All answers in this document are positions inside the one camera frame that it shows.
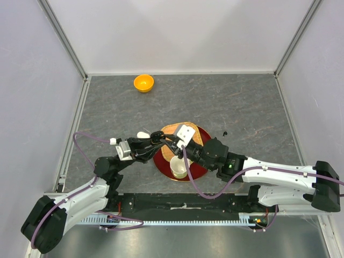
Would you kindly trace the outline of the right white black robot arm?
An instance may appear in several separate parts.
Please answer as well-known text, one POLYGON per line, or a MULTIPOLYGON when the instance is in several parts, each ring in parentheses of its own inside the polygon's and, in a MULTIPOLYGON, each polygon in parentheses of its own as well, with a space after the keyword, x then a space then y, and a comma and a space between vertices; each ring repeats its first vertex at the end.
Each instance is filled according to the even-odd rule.
POLYGON ((199 145, 193 140, 166 134, 164 143, 178 158, 187 158, 209 171, 228 185, 235 180, 253 183, 246 198, 251 211, 275 205, 310 204, 324 212, 340 212, 340 181, 326 161, 313 166, 287 166, 256 160, 231 153, 217 138, 199 145))

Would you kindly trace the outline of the black earbud charging case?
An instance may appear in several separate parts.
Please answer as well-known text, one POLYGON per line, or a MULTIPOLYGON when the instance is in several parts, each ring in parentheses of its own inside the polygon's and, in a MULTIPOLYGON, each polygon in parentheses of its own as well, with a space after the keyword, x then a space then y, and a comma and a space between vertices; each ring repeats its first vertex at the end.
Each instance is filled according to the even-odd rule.
POLYGON ((163 139, 165 139, 163 131, 156 131, 150 135, 150 140, 153 145, 160 144, 163 139))

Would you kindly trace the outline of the white earbud charging case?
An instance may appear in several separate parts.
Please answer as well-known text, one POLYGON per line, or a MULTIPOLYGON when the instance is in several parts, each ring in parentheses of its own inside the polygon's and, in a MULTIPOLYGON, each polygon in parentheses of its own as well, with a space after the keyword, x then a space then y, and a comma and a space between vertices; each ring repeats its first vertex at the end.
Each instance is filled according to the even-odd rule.
POLYGON ((140 131, 137 133, 137 138, 139 138, 139 139, 149 139, 150 137, 151 137, 151 135, 147 132, 140 131))

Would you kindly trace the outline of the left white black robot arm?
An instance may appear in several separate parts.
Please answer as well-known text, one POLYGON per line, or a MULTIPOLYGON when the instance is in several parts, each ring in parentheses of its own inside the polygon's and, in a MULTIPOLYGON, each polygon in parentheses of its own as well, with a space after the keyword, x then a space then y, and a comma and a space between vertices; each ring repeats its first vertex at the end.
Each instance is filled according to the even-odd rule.
POLYGON ((56 198, 44 195, 37 200, 20 229, 31 248, 46 254, 82 219, 103 209, 116 209, 117 188, 123 179, 119 172, 135 162, 147 163, 164 145, 163 138, 161 131, 146 138, 97 138, 115 146, 117 155, 100 157, 92 163, 94 177, 75 190, 56 198))

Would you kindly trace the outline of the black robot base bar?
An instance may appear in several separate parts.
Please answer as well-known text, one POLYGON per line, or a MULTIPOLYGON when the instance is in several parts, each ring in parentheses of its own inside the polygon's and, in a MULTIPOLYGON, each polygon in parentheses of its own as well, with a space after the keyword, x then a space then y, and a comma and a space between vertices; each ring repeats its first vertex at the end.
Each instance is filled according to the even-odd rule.
POLYGON ((172 210, 175 208, 230 211, 233 213, 264 212, 258 203, 249 202, 247 195, 225 193, 216 199, 205 199, 196 193, 121 193, 108 201, 105 211, 134 212, 172 210))

